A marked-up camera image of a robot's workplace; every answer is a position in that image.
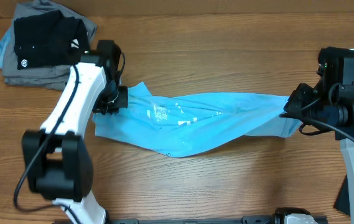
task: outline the black folded shirt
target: black folded shirt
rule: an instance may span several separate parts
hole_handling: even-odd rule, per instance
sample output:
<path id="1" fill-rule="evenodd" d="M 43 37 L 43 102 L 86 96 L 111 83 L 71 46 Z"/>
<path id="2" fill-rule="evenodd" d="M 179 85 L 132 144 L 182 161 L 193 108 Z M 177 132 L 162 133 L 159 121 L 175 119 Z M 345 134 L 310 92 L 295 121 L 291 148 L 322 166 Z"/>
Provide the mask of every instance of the black folded shirt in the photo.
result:
<path id="1" fill-rule="evenodd" d="M 81 19 L 47 12 L 14 21 L 17 69 L 78 63 L 79 50 L 89 50 L 87 31 Z M 79 50 L 71 47 L 77 39 Z"/>

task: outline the white logo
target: white logo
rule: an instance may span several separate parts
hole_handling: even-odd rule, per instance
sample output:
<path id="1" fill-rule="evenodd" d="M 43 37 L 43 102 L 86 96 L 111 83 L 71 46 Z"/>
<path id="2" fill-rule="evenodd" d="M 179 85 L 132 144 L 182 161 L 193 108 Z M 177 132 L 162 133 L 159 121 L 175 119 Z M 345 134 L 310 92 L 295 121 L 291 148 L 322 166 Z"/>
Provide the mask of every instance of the white logo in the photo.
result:
<path id="1" fill-rule="evenodd" d="M 27 66 L 27 60 L 26 59 L 23 59 L 22 62 L 21 62 L 21 65 L 26 68 Z"/>

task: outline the blue folded cloth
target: blue folded cloth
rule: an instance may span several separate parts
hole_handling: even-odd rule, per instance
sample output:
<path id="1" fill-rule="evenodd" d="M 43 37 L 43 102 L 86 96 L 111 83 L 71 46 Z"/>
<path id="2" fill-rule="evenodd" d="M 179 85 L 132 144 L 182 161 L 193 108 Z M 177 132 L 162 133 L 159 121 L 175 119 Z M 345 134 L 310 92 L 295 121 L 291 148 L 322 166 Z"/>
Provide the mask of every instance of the blue folded cloth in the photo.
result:
<path id="1" fill-rule="evenodd" d="M 11 28 L 8 28 L 7 32 L 0 40 L 0 69 L 2 69 L 2 61 L 4 60 L 5 49 L 11 40 Z"/>
<path id="2" fill-rule="evenodd" d="M 152 96 L 144 83 L 129 88 L 128 108 L 94 114 L 95 135 L 170 157 L 206 152 L 240 136 L 291 136 L 300 121 L 280 118 L 288 96 L 202 93 Z"/>

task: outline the wooden table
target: wooden table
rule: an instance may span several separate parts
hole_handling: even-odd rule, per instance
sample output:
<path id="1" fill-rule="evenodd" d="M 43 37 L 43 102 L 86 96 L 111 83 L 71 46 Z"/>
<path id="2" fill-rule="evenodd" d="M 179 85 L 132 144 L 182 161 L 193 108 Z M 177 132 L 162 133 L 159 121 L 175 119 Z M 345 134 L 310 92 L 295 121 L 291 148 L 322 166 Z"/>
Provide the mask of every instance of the wooden table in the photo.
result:
<path id="1" fill-rule="evenodd" d="M 145 81 L 153 95 L 209 91 L 290 95 L 315 85 L 321 47 L 354 48 L 354 13 L 91 17 L 98 39 L 126 54 L 123 84 Z M 10 25 L 0 19 L 0 38 Z M 0 72 L 0 223 L 50 223 L 60 209 L 22 214 L 12 206 L 24 170 L 21 137 L 37 129 L 61 92 L 7 86 Z M 241 137 L 198 156 L 173 159 L 109 139 L 88 125 L 93 191 L 112 218 L 237 218 L 303 207 L 330 223 L 346 175 L 333 134 L 289 139 Z M 47 203 L 25 185 L 25 207 Z"/>

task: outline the gray folded shirt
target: gray folded shirt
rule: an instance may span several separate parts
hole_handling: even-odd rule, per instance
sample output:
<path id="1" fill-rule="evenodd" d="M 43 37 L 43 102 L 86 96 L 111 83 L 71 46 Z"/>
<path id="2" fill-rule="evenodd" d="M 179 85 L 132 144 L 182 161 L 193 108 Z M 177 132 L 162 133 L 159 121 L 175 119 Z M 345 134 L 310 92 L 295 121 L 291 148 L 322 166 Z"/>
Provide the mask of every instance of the gray folded shirt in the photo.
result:
<path id="1" fill-rule="evenodd" d="M 14 21 L 20 17 L 41 15 L 54 10 L 60 10 L 65 17 L 81 19 L 86 27 L 88 40 L 90 42 L 93 40 L 97 28 L 96 24 L 61 4 L 48 0 L 35 0 L 33 2 L 18 4 L 15 8 L 14 18 L 11 24 L 11 41 L 6 47 L 4 60 L 2 62 L 2 75 L 7 84 L 42 86 L 56 90 L 63 90 L 65 88 L 68 74 L 70 73 L 70 65 L 18 70 L 17 55 L 14 52 Z"/>

